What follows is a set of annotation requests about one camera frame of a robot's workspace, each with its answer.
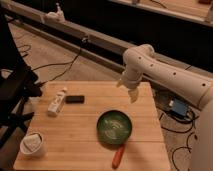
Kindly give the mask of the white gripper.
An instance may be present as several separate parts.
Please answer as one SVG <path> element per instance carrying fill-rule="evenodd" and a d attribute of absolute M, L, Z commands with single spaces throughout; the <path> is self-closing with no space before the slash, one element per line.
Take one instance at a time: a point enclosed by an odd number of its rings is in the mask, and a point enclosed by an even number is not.
<path fill-rule="evenodd" d="M 124 85 L 128 89 L 132 89 L 128 91 L 130 96 L 130 102 L 134 103 L 137 101 L 139 96 L 139 90 L 136 89 L 141 82 L 142 74 L 133 70 L 125 70 L 122 73 L 121 80 L 118 80 L 116 87 L 119 88 Z"/>

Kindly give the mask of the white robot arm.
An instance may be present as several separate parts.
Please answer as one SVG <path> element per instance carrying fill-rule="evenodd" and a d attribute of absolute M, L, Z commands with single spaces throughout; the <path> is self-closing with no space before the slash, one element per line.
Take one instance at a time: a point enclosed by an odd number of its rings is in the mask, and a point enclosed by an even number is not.
<path fill-rule="evenodd" d="M 138 98 L 142 75 L 147 74 L 200 110 L 189 170 L 213 171 L 213 78 L 158 61 L 150 44 L 126 49 L 123 60 L 126 66 L 117 86 L 128 89 L 132 103 Z"/>

